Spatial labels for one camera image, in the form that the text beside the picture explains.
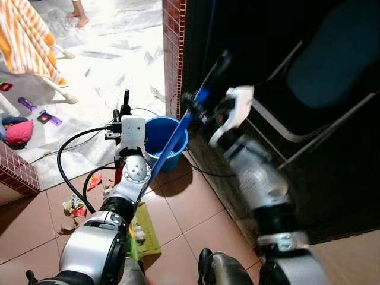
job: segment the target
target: blue bucket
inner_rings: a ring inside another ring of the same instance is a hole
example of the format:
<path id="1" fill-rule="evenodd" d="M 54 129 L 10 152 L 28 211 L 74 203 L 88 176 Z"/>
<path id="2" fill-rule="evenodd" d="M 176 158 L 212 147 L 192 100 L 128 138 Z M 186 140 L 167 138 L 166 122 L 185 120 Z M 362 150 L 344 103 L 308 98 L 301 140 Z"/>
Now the blue bucket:
<path id="1" fill-rule="evenodd" d="M 151 167 L 153 167 L 156 160 L 159 159 L 166 143 L 178 125 L 178 120 L 164 116 L 155 117 L 145 123 L 145 138 L 147 139 L 145 153 L 147 154 L 146 156 Z M 181 153 L 185 150 L 188 142 L 189 134 L 185 131 L 173 151 L 170 152 L 160 172 L 169 172 L 177 167 Z"/>

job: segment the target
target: striped towel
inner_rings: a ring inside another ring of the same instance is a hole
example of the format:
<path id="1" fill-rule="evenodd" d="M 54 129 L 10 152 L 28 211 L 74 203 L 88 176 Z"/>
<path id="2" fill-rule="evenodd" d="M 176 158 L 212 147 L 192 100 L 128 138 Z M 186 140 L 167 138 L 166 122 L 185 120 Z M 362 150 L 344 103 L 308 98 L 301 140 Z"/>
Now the striped towel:
<path id="1" fill-rule="evenodd" d="M 0 0 L 0 25 L 0 50 L 11 72 L 29 72 L 66 85 L 50 49 L 55 38 L 28 0 Z"/>

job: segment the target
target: blue mop handle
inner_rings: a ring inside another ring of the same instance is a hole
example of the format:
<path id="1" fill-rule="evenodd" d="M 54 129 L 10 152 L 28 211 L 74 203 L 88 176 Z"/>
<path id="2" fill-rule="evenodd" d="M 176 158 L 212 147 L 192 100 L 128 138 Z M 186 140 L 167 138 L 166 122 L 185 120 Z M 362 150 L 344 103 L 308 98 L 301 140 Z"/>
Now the blue mop handle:
<path id="1" fill-rule="evenodd" d="M 227 69 L 230 63 L 230 60 L 231 60 L 231 57 L 228 51 L 224 51 L 222 55 L 218 58 L 217 62 L 214 64 L 211 71 L 206 76 L 206 79 L 203 81 L 201 88 L 198 90 L 197 95 L 195 96 L 195 99 L 194 99 L 195 101 L 197 101 L 199 104 L 202 105 L 207 100 L 207 98 L 210 95 L 209 88 L 211 84 L 215 82 L 216 79 L 220 78 L 222 73 L 225 72 L 225 70 Z M 184 116 L 182 117 L 182 119 L 180 120 L 179 125 L 176 127 L 172 136 L 167 142 L 159 159 L 154 164 L 152 168 L 152 175 L 149 180 L 149 184 L 153 181 L 153 179 L 159 173 L 168 155 L 174 149 L 174 146 L 178 143 L 183 132 L 190 126 L 192 120 L 193 120 L 193 115 L 189 110 L 187 110 Z"/>
<path id="2" fill-rule="evenodd" d="M 208 95 L 210 94 L 210 91 L 208 91 L 205 88 L 200 88 L 197 92 L 197 95 L 195 97 L 195 100 L 198 101 L 198 103 L 204 103 L 204 101 L 207 99 Z M 152 168 L 152 175 L 150 178 L 150 181 L 153 181 L 153 179 L 156 177 L 156 175 L 161 170 L 161 167 L 164 165 L 169 153 L 173 150 L 174 146 L 178 143 L 179 139 L 183 135 L 183 132 L 190 126 L 191 122 L 193 120 L 193 115 L 190 111 L 186 111 L 184 116 L 179 122 L 179 125 L 174 130 L 172 136 L 170 137 L 169 141 L 167 142 L 164 150 L 162 151 L 159 159 L 156 161 Z"/>

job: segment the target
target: child's foot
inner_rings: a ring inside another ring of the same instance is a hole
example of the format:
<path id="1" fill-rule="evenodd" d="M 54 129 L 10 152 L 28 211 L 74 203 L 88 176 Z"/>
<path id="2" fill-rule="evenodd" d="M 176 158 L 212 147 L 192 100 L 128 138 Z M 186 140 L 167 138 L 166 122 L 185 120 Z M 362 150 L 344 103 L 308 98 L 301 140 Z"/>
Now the child's foot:
<path id="1" fill-rule="evenodd" d="M 74 11 L 72 13 L 67 14 L 66 17 L 67 18 L 79 17 L 79 13 Z"/>
<path id="2" fill-rule="evenodd" d="M 75 25 L 77 28 L 84 27 L 88 23 L 88 18 L 86 16 L 82 16 L 79 19 L 79 22 Z"/>

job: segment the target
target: red tile wall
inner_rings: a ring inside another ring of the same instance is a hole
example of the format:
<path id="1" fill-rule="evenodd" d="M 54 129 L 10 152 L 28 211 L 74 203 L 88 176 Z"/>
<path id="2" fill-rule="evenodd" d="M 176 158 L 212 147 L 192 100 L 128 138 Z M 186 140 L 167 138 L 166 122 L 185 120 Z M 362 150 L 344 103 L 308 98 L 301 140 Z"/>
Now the red tile wall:
<path id="1" fill-rule="evenodd" d="M 186 0 L 163 0 L 166 115 L 179 119 Z"/>
<path id="2" fill-rule="evenodd" d="M 40 192 L 34 166 L 2 141 L 0 141 L 0 182 L 24 196 Z"/>

